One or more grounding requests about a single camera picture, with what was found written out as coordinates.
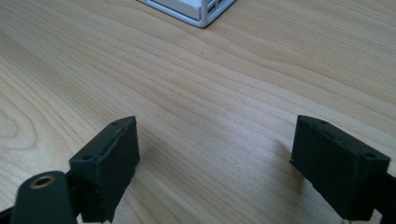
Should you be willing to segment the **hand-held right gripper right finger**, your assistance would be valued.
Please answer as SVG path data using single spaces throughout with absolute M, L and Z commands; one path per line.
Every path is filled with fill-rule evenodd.
M 327 121 L 300 115 L 291 163 L 341 218 L 368 221 L 378 211 L 391 221 L 389 156 Z

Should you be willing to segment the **white plastic basket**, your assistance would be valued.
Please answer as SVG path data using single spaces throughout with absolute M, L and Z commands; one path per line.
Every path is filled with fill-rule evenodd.
M 138 0 L 189 25 L 205 28 L 236 0 Z

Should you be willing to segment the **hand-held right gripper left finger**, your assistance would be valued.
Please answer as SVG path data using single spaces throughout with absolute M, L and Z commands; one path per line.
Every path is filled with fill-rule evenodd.
M 69 160 L 74 213 L 85 222 L 111 221 L 139 160 L 135 117 L 109 123 Z

